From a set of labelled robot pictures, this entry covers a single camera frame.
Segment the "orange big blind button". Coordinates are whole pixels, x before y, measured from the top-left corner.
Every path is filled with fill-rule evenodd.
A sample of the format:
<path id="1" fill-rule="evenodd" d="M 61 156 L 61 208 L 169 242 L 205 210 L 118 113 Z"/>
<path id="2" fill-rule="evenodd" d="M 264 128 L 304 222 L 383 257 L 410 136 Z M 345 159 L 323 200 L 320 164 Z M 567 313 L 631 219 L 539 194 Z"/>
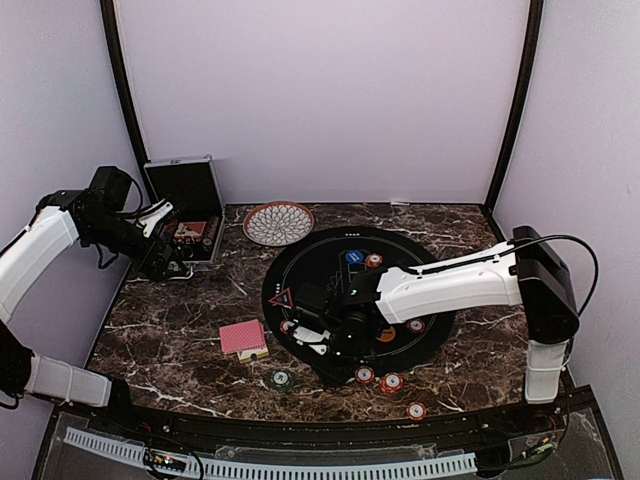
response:
<path id="1" fill-rule="evenodd" d="M 396 330 L 393 326 L 391 326 L 387 329 L 384 329 L 377 337 L 377 340 L 382 343 L 390 343 L 395 338 L 396 338 Z"/>

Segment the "red poker chip stack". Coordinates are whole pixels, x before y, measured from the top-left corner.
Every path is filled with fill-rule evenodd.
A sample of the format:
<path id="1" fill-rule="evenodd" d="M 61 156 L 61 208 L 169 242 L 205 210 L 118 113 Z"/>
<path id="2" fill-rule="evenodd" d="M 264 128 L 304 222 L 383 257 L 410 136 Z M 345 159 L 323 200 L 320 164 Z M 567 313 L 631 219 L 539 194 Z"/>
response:
<path id="1" fill-rule="evenodd" d="M 380 390 L 386 395 L 398 393 L 404 386 L 404 380 L 398 373 L 388 373 L 380 378 Z"/>

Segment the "blue dealer button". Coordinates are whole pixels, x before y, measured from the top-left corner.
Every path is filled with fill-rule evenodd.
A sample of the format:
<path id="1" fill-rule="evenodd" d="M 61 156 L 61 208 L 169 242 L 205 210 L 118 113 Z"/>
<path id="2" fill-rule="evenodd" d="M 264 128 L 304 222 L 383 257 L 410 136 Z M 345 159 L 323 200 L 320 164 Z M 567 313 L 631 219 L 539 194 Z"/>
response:
<path id="1" fill-rule="evenodd" d="M 349 264 L 361 264 L 364 262 L 364 254 L 359 250 L 350 250 L 345 254 L 345 259 Z"/>

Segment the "red chip mat top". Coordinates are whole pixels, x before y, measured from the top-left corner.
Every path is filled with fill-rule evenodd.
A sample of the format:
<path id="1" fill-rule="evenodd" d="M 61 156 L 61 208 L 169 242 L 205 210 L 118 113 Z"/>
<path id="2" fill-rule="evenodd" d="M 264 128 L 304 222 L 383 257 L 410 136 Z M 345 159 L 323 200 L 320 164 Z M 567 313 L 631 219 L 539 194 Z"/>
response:
<path id="1" fill-rule="evenodd" d="M 372 253 L 365 258 L 365 265 L 368 268 L 377 268 L 382 265 L 383 261 L 384 258 L 382 255 L 378 253 Z"/>

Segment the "red chip mat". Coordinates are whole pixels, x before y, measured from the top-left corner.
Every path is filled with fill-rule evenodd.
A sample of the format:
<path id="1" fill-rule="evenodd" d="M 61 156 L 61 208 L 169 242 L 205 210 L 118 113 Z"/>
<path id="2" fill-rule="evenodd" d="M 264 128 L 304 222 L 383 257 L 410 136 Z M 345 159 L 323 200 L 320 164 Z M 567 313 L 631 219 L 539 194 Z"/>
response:
<path id="1" fill-rule="evenodd" d="M 420 319 L 412 319 L 406 323 L 406 329 L 412 334 L 421 334 L 426 330 L 426 323 Z"/>
<path id="2" fill-rule="evenodd" d="M 284 320 L 280 323 L 280 331 L 283 334 L 286 334 L 289 330 L 289 328 L 293 325 L 293 323 L 291 321 L 288 320 Z"/>
<path id="3" fill-rule="evenodd" d="M 365 258 L 365 265 L 368 268 L 377 268 L 382 265 L 383 261 L 384 258 L 382 255 L 378 253 L 372 253 Z"/>

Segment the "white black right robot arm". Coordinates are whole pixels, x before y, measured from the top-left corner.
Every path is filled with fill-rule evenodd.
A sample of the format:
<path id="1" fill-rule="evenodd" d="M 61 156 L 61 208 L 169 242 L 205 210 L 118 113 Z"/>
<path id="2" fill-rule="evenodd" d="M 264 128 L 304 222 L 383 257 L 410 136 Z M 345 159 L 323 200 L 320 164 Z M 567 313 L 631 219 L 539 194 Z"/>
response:
<path id="1" fill-rule="evenodd" d="M 346 292 L 330 296 L 304 284 L 293 297 L 287 333 L 319 355 L 360 360 L 387 326 L 482 306 L 520 305 L 528 328 L 524 401 L 510 413 L 521 434 L 549 416 L 565 352 L 583 308 L 576 304 L 567 264 L 550 247 L 554 236 L 516 227 L 510 240 L 475 254 L 416 266 L 355 274 Z"/>

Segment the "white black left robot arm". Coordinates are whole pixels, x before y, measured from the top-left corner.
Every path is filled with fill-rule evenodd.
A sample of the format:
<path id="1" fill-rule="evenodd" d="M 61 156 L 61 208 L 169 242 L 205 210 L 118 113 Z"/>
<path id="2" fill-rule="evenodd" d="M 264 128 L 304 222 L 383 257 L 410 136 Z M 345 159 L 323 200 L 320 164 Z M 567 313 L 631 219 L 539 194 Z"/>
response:
<path id="1" fill-rule="evenodd" d="M 31 221 L 1 252 L 2 392 L 14 401 L 29 394 L 102 408 L 103 421 L 120 436 L 134 435 L 141 427 L 127 383 L 35 353 L 20 343 L 8 323 L 31 286 L 75 243 L 109 251 L 115 258 L 126 256 L 152 281 L 191 275 L 179 250 L 160 236 L 173 209 L 169 201 L 125 212 L 135 184 L 115 166 L 99 167 L 88 188 L 43 197 Z"/>

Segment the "red card box in case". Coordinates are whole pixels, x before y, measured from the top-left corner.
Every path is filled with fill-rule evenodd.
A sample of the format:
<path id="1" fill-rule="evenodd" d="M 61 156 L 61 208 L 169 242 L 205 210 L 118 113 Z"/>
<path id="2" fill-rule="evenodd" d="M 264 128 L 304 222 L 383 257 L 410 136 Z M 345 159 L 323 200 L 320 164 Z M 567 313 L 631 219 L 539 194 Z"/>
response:
<path id="1" fill-rule="evenodd" d="M 175 233 L 175 239 L 198 239 L 201 238 L 207 222 L 180 222 Z"/>

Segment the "aluminium poker chip case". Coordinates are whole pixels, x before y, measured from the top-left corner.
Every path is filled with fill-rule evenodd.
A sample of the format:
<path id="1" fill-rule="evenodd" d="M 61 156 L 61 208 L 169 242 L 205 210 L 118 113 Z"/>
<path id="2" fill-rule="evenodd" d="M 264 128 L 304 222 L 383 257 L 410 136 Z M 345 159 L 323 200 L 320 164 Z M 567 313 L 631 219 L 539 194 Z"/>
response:
<path id="1" fill-rule="evenodd" d="M 156 160 L 145 164 L 144 171 L 153 194 L 173 205 L 165 225 L 182 261 L 195 270 L 209 268 L 221 243 L 226 213 L 214 157 L 204 154 Z M 207 225 L 201 238 L 175 239 L 180 222 L 207 222 Z"/>

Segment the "round black poker mat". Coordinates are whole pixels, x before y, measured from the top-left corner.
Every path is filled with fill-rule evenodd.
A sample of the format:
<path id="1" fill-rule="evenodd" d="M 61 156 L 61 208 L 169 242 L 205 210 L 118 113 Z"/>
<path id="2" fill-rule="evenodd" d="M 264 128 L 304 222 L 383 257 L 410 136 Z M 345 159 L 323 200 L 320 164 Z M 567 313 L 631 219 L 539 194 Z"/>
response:
<path id="1" fill-rule="evenodd" d="M 364 254 L 361 264 L 349 264 L 345 254 L 359 250 Z M 383 256 L 377 268 L 368 268 L 365 258 L 372 253 Z M 269 267 L 262 287 L 262 305 L 267 325 L 278 342 L 299 360 L 312 367 L 316 353 L 300 346 L 292 338 L 294 295 L 303 284 L 311 284 L 331 293 L 346 293 L 350 286 L 374 287 L 380 274 L 394 266 L 419 266 L 435 262 L 435 257 L 418 243 L 397 233 L 356 226 L 336 227 L 310 234 L 304 240 L 287 247 Z M 426 323 L 421 334 L 412 334 L 406 323 L 393 326 L 385 320 L 385 329 L 393 326 L 396 338 L 390 343 L 377 339 L 371 352 L 360 357 L 360 366 L 370 366 L 376 375 L 401 372 L 430 360 L 447 341 L 455 315 L 452 312 L 418 317 Z M 291 321 L 286 334 L 280 323 Z"/>

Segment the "yellow card box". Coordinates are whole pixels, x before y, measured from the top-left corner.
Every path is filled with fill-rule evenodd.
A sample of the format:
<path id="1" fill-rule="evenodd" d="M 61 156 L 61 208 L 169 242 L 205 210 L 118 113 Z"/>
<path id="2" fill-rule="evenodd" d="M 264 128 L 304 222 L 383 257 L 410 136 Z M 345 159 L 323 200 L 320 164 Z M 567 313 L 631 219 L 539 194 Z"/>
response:
<path id="1" fill-rule="evenodd" d="M 241 363 L 256 361 L 269 356 L 268 348 L 259 348 L 252 350 L 244 350 L 237 353 L 238 360 Z"/>

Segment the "red playing card deck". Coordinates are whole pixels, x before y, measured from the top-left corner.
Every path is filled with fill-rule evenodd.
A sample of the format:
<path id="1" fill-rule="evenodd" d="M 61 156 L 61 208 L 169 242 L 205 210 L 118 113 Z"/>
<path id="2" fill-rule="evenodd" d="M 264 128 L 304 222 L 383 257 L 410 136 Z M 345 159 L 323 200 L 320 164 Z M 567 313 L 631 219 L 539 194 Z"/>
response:
<path id="1" fill-rule="evenodd" d="M 225 354 L 266 347 L 264 327 L 257 319 L 222 326 L 219 335 L 221 349 Z"/>

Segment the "patterned ceramic plate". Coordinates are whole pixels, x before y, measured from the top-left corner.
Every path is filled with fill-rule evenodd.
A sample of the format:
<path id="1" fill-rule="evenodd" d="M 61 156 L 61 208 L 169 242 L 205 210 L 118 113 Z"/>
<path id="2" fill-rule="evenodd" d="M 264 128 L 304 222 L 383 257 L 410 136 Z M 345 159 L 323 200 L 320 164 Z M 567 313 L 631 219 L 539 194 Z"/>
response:
<path id="1" fill-rule="evenodd" d="M 276 201 L 251 210 L 243 230 L 253 242 L 268 247 L 284 247 L 305 238 L 314 228 L 311 211 L 288 201 Z"/>

